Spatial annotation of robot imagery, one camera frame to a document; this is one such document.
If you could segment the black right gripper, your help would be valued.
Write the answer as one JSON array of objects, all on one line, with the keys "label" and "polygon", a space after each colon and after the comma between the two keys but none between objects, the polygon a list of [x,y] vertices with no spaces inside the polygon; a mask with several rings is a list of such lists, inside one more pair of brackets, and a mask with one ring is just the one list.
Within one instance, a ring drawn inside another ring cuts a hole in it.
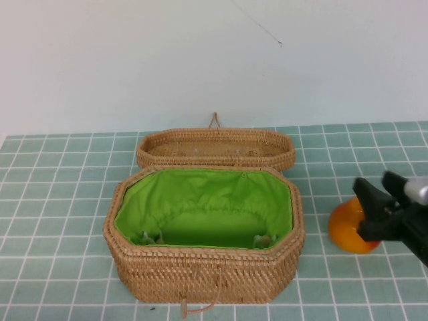
[{"label": "black right gripper", "polygon": [[402,205],[395,200],[407,198],[407,182],[405,177],[385,171],[382,186],[389,195],[364,178],[355,179],[353,191],[364,213],[357,233],[365,241],[400,241],[427,267],[427,206],[414,201]]}]

